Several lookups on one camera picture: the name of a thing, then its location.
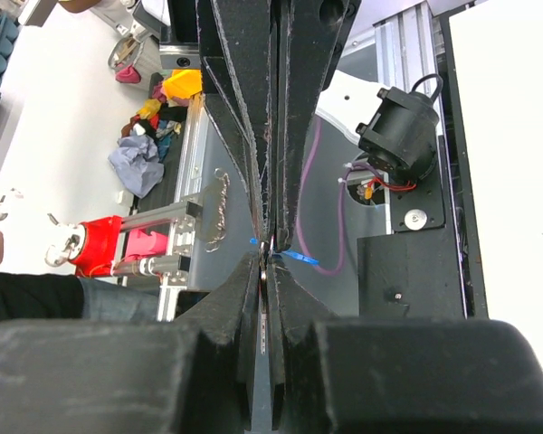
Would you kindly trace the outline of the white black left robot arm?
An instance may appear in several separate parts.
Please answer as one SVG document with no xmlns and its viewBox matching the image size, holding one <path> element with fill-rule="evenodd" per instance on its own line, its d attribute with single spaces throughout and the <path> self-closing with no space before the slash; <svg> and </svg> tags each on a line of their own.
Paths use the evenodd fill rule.
<svg viewBox="0 0 543 434">
<path fill-rule="evenodd" d="M 304 144 L 320 94 L 335 77 L 345 36 L 362 1 L 195 1 L 205 105 L 249 196 L 260 243 L 291 246 L 300 195 Z M 356 121 L 370 164 L 401 187 L 433 169 L 433 108 L 427 97 L 378 90 L 381 103 Z"/>
</svg>

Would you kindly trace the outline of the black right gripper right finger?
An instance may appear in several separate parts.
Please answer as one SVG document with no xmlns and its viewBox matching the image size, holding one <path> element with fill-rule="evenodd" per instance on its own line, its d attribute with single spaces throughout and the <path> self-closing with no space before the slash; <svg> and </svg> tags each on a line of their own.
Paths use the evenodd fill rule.
<svg viewBox="0 0 543 434">
<path fill-rule="evenodd" d="M 267 268 L 281 433 L 543 433 L 543 370 L 505 322 L 340 317 Z"/>
</svg>

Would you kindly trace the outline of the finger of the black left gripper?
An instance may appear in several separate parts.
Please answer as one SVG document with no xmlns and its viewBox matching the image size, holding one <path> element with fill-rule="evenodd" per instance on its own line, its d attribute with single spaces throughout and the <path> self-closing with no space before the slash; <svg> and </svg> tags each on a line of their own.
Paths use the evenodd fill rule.
<svg viewBox="0 0 543 434">
<path fill-rule="evenodd" d="M 254 233 L 272 234 L 272 3 L 198 1 L 205 103 L 248 195 Z"/>
<path fill-rule="evenodd" d="M 320 93 L 334 75 L 359 1 L 275 5 L 275 248 L 294 237 L 304 147 Z"/>
</svg>

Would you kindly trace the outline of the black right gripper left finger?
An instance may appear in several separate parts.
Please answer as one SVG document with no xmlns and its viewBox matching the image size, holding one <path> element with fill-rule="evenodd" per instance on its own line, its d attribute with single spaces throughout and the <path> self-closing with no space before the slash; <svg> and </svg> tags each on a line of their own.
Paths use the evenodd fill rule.
<svg viewBox="0 0 543 434">
<path fill-rule="evenodd" d="M 0 433 L 242 433 L 252 424 L 259 265 L 171 322 L 0 324 Z"/>
</svg>

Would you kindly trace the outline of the blue key tag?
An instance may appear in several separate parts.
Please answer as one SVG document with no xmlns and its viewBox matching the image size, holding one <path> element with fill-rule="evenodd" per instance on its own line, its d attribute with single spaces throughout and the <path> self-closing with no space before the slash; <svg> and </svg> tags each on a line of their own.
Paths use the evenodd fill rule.
<svg viewBox="0 0 543 434">
<path fill-rule="evenodd" d="M 250 238 L 250 243 L 259 248 L 260 240 L 258 240 L 256 238 Z M 299 262 L 303 262 L 303 263 L 309 264 L 311 266 L 318 266 L 319 265 L 319 261 L 317 259 L 314 259 L 314 258 L 312 258 L 310 256 L 304 255 L 303 253 L 300 253 L 300 252 L 298 252 L 296 250 L 283 250 L 283 251 L 278 252 L 275 249 L 275 245 L 273 243 L 273 255 L 271 256 L 271 258 L 279 258 L 279 257 L 286 257 L 286 258 L 295 259 L 295 260 L 297 260 Z"/>
</svg>

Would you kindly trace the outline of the silver key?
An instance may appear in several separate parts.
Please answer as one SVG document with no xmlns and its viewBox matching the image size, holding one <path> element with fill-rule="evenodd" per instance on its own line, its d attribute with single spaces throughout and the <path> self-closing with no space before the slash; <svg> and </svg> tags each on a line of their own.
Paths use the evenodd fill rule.
<svg viewBox="0 0 543 434">
<path fill-rule="evenodd" d="M 267 299 L 267 271 L 263 267 L 260 267 L 259 295 L 260 295 L 260 317 L 261 317 L 260 351 L 261 351 L 261 354 L 266 354 L 268 299 Z"/>
</svg>

